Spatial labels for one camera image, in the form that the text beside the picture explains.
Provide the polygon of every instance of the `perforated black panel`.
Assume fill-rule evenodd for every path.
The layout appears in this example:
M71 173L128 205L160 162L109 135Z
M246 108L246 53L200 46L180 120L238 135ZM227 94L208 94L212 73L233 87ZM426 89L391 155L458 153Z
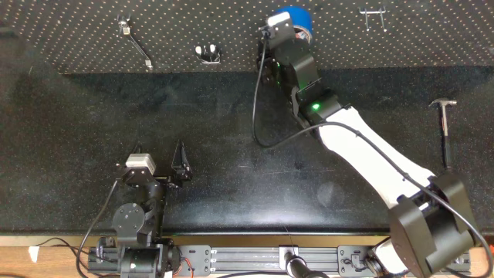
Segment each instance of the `perforated black panel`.
M304 7L313 15L313 52L320 68L494 65L494 1L361 0L1 0L1 19L61 73L146 72L144 59L118 36L117 15L154 72L255 70L258 27L275 10ZM385 7L369 15L359 8ZM194 47L216 43L217 66L200 64Z

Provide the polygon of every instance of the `black countertop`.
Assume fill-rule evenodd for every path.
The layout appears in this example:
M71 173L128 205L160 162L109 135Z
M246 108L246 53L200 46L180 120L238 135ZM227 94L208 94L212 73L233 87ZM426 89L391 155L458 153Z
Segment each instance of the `black countertop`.
M115 164L134 144L167 173L178 139L194 180L169 191L166 233L384 233L387 209L351 166L311 136L274 150L252 140L254 73L60 76L36 64L4 65L0 98L0 232L82 234L98 213ZM454 166L477 224L494 232L494 69L342 69L324 83L350 100L368 125L417 164L442 171L438 109L448 109ZM283 95L262 88L259 136L298 130ZM119 188L95 233L112 233Z

